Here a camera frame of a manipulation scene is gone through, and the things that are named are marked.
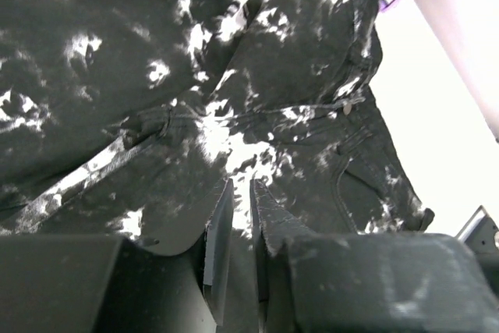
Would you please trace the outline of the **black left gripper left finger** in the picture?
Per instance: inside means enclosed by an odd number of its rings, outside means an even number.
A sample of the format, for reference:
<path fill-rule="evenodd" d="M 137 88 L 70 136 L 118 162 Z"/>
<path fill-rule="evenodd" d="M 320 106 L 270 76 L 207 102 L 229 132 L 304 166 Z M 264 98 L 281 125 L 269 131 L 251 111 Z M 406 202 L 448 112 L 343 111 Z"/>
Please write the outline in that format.
<path fill-rule="evenodd" d="M 221 179 L 200 201 L 137 240 L 143 269 L 137 328 L 217 328 L 224 323 L 234 186 Z"/>

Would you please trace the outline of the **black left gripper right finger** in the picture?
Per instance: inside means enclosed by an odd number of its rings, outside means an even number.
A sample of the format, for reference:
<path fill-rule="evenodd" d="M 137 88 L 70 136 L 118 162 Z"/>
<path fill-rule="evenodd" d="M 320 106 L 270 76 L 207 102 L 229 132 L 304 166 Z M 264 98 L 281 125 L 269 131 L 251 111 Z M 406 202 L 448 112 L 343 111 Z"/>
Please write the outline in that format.
<path fill-rule="evenodd" d="M 351 262 L 345 236 L 319 234 L 277 203 L 259 179 L 250 184 L 262 332 L 349 332 Z"/>

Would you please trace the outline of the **black white patterned trousers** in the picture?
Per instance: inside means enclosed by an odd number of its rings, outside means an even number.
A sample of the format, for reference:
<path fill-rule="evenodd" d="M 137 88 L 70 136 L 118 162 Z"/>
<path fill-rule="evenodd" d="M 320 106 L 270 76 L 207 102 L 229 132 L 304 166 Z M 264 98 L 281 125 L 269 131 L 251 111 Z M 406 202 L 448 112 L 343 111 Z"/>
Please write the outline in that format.
<path fill-rule="evenodd" d="M 422 232 L 370 81 L 380 0 L 1 0 L 1 232 L 138 239 L 251 181 L 318 232 Z"/>

